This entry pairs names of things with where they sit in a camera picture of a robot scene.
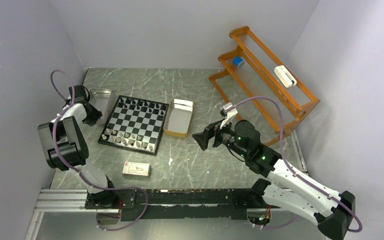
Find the silver metal tin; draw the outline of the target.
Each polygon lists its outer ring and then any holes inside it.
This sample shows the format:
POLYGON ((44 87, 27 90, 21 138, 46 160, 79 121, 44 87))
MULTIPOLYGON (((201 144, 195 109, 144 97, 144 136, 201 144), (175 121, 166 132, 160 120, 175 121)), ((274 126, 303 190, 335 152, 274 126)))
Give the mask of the silver metal tin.
POLYGON ((96 122, 97 125, 104 125, 114 105, 114 93, 107 88, 91 88, 89 103, 102 113, 102 117, 96 122))

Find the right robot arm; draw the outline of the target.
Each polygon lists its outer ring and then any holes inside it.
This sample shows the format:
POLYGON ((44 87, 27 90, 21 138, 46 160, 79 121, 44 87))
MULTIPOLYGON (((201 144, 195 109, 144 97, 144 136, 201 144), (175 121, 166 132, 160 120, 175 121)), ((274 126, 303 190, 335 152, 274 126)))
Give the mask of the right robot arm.
POLYGON ((235 126, 209 124, 192 137, 205 151, 210 139, 213 147, 224 145, 254 173, 263 176, 250 193, 255 207, 265 203, 299 215, 313 224, 327 238, 343 240, 350 231, 356 198, 349 191, 338 192, 293 167, 281 154, 260 141, 260 132, 247 120, 235 126))

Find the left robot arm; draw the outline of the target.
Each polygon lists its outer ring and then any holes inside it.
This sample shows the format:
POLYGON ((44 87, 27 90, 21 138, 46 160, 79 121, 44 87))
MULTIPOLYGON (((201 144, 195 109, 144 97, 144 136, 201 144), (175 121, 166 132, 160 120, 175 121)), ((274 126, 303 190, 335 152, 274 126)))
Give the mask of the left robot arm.
POLYGON ((88 162, 89 148, 79 127, 94 126, 103 114, 89 102, 82 85, 69 88, 70 97, 62 113, 37 128, 46 163, 52 169, 73 174, 87 189, 87 200, 94 206, 112 208, 119 194, 110 189, 110 179, 88 162))

